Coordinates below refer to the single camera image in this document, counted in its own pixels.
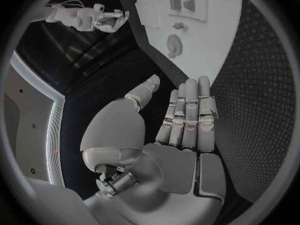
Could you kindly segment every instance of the perforated surface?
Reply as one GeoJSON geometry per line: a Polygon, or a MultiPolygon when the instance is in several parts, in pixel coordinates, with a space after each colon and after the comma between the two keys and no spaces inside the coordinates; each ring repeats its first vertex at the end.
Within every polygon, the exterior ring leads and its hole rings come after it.
{"type": "Polygon", "coordinates": [[[243,0],[238,30],[212,86],[216,144],[236,191],[255,202],[277,174],[295,116],[292,73],[263,15],[243,0]]]}

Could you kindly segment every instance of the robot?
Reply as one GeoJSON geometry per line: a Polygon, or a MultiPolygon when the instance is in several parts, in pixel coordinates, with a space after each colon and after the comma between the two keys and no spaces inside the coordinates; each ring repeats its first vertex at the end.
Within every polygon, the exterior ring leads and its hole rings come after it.
{"type": "Polygon", "coordinates": [[[88,125],[80,150],[85,165],[99,174],[90,209],[99,214],[112,208],[141,225],[213,224],[226,196],[226,178],[214,154],[218,112],[210,82],[206,76],[188,79],[173,90],[155,142],[144,145],[139,111],[159,86],[154,74],[88,125]]]}
{"type": "Polygon", "coordinates": [[[65,26],[74,27],[81,32],[91,32],[98,29],[105,33],[115,33],[128,20],[129,11],[115,9],[114,12],[104,12],[105,6],[99,3],[90,7],[65,7],[64,3],[43,7],[32,19],[32,22],[61,22],[65,26]]]}

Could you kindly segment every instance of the robotic hand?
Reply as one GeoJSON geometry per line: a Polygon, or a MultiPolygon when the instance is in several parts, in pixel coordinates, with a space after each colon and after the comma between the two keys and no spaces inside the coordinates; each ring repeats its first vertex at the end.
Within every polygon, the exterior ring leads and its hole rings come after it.
{"type": "Polygon", "coordinates": [[[86,166],[101,174],[96,196],[133,224],[212,224],[226,179],[213,154],[218,113],[210,82],[205,76],[188,79],[173,90],[155,143],[144,146],[139,111],[159,85],[153,75],[109,103],[87,127],[80,150],[86,166]]]}
{"type": "Polygon", "coordinates": [[[125,14],[121,10],[104,12],[105,6],[96,3],[93,8],[66,8],[61,4],[54,4],[45,9],[47,23],[62,22],[65,26],[74,27],[78,31],[94,31],[98,29],[105,33],[114,33],[121,28],[129,18],[129,11],[125,14]]]}

